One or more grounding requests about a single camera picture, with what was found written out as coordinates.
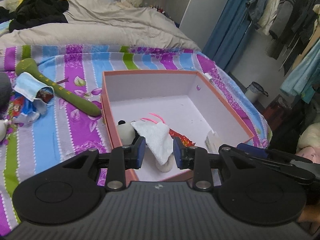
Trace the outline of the person's right hand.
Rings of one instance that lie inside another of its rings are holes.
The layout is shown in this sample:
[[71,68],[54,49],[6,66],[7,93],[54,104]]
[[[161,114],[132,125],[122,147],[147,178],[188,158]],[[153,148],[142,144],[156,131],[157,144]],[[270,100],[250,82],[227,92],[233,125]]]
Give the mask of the person's right hand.
[[307,205],[304,207],[301,215],[299,216],[297,222],[309,222],[312,223],[313,226],[319,228],[320,222],[320,207],[317,205]]

